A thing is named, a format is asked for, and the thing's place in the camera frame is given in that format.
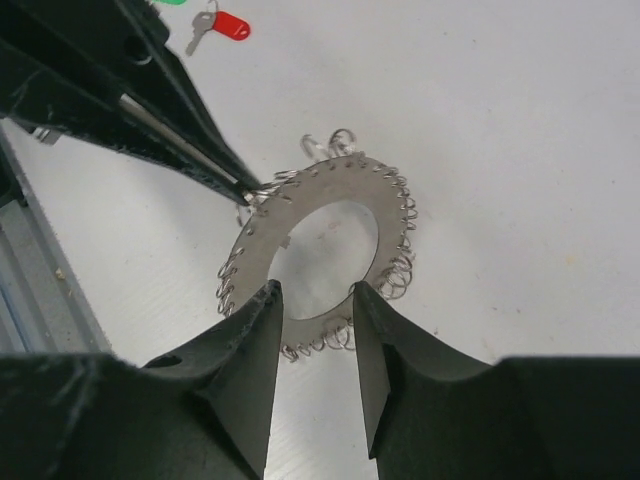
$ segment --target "white surface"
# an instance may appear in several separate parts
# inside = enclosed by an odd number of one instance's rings
[[[311,318],[342,303],[369,271],[378,245],[373,213],[350,201],[316,210],[289,236],[269,269],[269,278],[282,283],[285,318]]]
[[[421,212],[395,307],[468,354],[640,345],[640,6],[632,0],[236,0],[245,42],[186,61],[264,180],[352,128]],[[163,7],[182,52],[200,2]],[[12,139],[114,350],[150,357],[218,321],[238,229],[187,179],[63,139]],[[344,258],[344,268],[349,258]],[[267,478],[370,479],[355,358],[281,364]]]

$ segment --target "metal ring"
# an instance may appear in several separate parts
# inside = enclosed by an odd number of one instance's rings
[[[300,146],[305,155],[313,160],[314,163],[323,162],[331,158],[329,151],[323,145],[316,142],[309,134],[302,137]]]
[[[331,343],[329,342],[329,339],[333,337],[336,340],[336,346],[334,347],[333,345],[331,345]],[[342,346],[340,345],[340,343],[338,343],[338,337],[336,336],[336,330],[334,330],[333,332],[329,332],[329,334],[327,334],[324,337],[324,343],[327,345],[327,347],[329,347],[331,350],[342,350]]]
[[[392,178],[398,174],[398,169],[396,167],[388,167],[388,170],[383,175],[384,178]]]
[[[216,298],[222,298],[233,291],[233,285],[231,285],[231,277],[225,278],[218,288],[216,289]]]
[[[406,234],[402,236],[402,243],[396,248],[409,260],[414,260],[415,254],[413,253],[413,250],[411,250],[411,240]]]
[[[297,345],[297,347],[296,347],[296,350],[298,350],[305,357],[310,357],[311,356],[311,350],[309,350],[309,347],[307,347],[306,345],[302,345],[302,344],[299,343]]]
[[[244,227],[245,221],[242,220],[242,212],[245,211],[246,213],[249,214],[249,216],[251,216],[251,208],[249,207],[243,207],[240,206],[236,203],[236,222],[238,223],[238,226],[240,228]]]
[[[407,230],[415,230],[416,228],[418,228],[418,226],[414,222],[407,220],[406,217],[403,218],[402,221],[405,223]]]
[[[344,342],[340,341],[340,337],[338,337],[338,335],[340,334],[340,332],[346,332],[346,338],[344,340]],[[335,332],[335,338],[336,338],[336,342],[338,342],[338,345],[340,345],[340,347],[344,350],[349,350],[349,351],[354,351],[355,347],[349,347],[349,342],[351,341],[351,329],[349,327],[342,327],[342,328],[338,328]]]
[[[218,0],[208,0],[207,6],[205,7],[205,12],[210,11],[209,5],[211,5],[212,3],[216,6],[216,11],[214,13],[217,13],[218,11],[220,11],[220,5],[218,5]]]
[[[398,272],[396,270],[391,270],[387,274],[386,279],[389,285],[391,285],[392,287],[407,288],[411,283],[411,280],[413,280],[413,274],[411,272]]]
[[[313,348],[316,352],[321,352],[322,350],[324,350],[324,347],[327,346],[327,344],[324,341],[324,338],[318,338],[316,340],[314,340],[313,342],[311,342],[310,344],[311,348]]]
[[[350,338],[351,338],[351,339],[353,339],[353,334],[352,334],[351,332],[352,332],[351,327],[349,327],[348,333],[349,333]],[[344,349],[345,349],[347,352],[355,352],[355,351],[356,351],[355,343],[353,343],[353,342],[351,342],[351,343],[353,344],[353,346],[352,346],[352,347],[350,347],[350,346],[348,346],[348,345],[345,345],[345,346],[344,346]]]
[[[294,178],[298,174],[298,170],[283,170],[273,174],[273,178],[276,180],[289,180]]]
[[[393,260],[393,265],[401,272],[410,272],[413,270],[413,263],[407,256],[400,256]]]
[[[236,306],[244,305],[249,298],[267,280],[269,267],[278,248],[289,232],[304,218],[314,211],[341,200],[351,200],[366,206],[378,224],[378,248],[372,264],[364,280],[374,284],[380,276],[394,268],[398,257],[398,245],[403,243],[402,236],[406,230],[405,211],[402,206],[404,198],[398,197],[398,189],[392,185],[394,179],[374,173],[378,171],[393,172],[372,158],[365,158],[367,168],[348,168],[355,164],[361,155],[348,155],[320,163],[301,170],[295,177],[299,182],[297,188],[287,189],[286,195],[291,204],[283,202],[277,195],[267,197],[262,208],[268,212],[266,216],[254,215],[240,232],[233,247],[234,252],[244,249],[244,253],[234,259],[231,266],[233,274],[233,290],[229,292],[228,302]],[[248,230],[256,232],[249,235]],[[319,338],[326,337],[340,327],[346,327],[346,318],[353,316],[351,295],[336,307],[320,315],[302,320],[285,318],[282,331],[282,343],[290,348],[299,344],[310,345]]]
[[[402,175],[396,175],[396,179],[393,182],[396,187],[406,187],[407,186],[407,177],[403,177]]]
[[[416,201],[413,198],[408,197],[407,201],[402,206],[402,209],[403,210],[413,210],[414,208],[416,208]]]
[[[329,152],[336,157],[352,155],[356,153],[356,135],[347,128],[339,128],[329,138]]]
[[[298,355],[298,352],[293,350],[291,347],[288,347],[287,345],[284,345],[280,349],[280,353],[282,353],[282,356],[287,360],[289,360],[291,363],[295,362],[296,360],[298,360],[298,358],[300,358],[300,356]]]
[[[382,283],[379,287],[380,294],[387,300],[397,300],[399,298],[402,298],[406,290],[406,288],[399,288],[391,285],[386,279],[384,283]]]
[[[407,211],[407,215],[405,216],[407,220],[415,220],[418,218],[418,211],[415,208],[405,208],[403,210]]]

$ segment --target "small spring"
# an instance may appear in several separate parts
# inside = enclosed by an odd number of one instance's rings
[[[331,332],[327,332],[321,338],[307,345],[299,343],[295,348],[283,345],[280,348],[280,352],[289,362],[294,363],[300,359],[300,355],[310,357],[313,351],[321,352],[327,347],[332,350],[354,351],[356,349],[354,338],[353,321],[349,320],[346,326],[341,326]]]
[[[404,212],[402,222],[405,224],[405,231],[402,234],[400,244],[396,247],[399,250],[399,255],[392,260],[392,266],[382,274],[378,284],[378,293],[383,298],[396,300],[404,296],[413,281],[415,253],[411,248],[407,232],[417,228],[413,220],[418,218],[418,210],[416,209],[416,201],[411,197],[411,192],[407,187],[407,179],[398,175],[397,168],[389,168],[383,178],[393,179],[391,186],[398,189],[397,197],[404,200],[400,209]]]
[[[331,158],[329,150],[316,142],[309,134],[302,137],[300,140],[300,146],[302,147],[302,151],[305,155],[313,160],[313,163],[324,162]]]
[[[339,128],[329,137],[327,150],[333,157],[344,157],[357,152],[356,135],[347,128]]]
[[[358,166],[360,168],[367,168],[369,166],[369,162],[367,161],[367,157],[364,156],[364,153],[360,152],[358,155]]]
[[[218,270],[218,278],[221,280],[220,285],[216,289],[216,298],[218,299],[218,313],[228,317],[231,315],[235,303],[230,301],[231,292],[233,292],[234,286],[231,283],[233,275],[238,271],[233,266],[233,262],[236,258],[244,253],[244,248],[240,247],[227,258],[227,261],[222,264],[220,270]]]

